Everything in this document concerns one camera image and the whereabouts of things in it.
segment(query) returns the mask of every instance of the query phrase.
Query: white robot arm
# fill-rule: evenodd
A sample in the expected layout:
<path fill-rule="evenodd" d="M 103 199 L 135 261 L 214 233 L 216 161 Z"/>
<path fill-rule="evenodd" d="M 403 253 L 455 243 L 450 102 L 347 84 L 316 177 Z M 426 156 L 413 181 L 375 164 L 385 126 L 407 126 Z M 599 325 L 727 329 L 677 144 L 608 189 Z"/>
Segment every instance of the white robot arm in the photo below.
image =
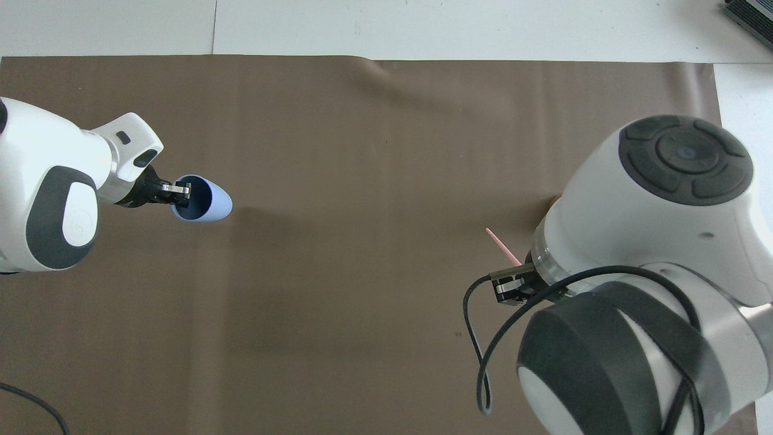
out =
<path fill-rule="evenodd" d="M 170 183 L 150 162 L 164 149 L 137 115 L 91 131 L 0 98 L 0 273 L 67 269 L 89 252 L 98 204 L 170 204 L 187 221 L 230 213 L 231 199 L 195 175 Z"/>
<path fill-rule="evenodd" d="M 773 239 L 755 169 L 709 122 L 633 122 L 574 174 L 529 262 L 489 275 L 499 302 L 528 301 L 513 322 L 557 302 L 532 317 L 517 364 L 550 433 L 708 434 L 773 389 Z"/>

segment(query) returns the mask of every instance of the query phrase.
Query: brown leather mat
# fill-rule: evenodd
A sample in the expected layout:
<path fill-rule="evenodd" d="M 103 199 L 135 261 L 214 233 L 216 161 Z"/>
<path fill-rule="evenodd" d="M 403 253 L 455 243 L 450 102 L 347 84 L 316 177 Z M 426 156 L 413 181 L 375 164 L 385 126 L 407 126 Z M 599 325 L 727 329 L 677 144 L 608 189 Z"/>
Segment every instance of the brown leather mat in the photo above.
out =
<path fill-rule="evenodd" d="M 475 406 L 461 297 L 507 266 L 484 227 L 523 255 L 614 129 L 719 121 L 713 68 L 684 63 L 4 58 L 0 94 L 82 128 L 134 111 L 159 175 L 233 197 L 214 224 L 104 207 L 74 269 L 0 279 L 0 379 L 76 434 L 545 433 L 514 370 L 526 320 L 494 414 Z M 471 309 L 486 341 L 512 312 L 488 287 Z M 0 415 L 55 433 L 7 394 Z"/>

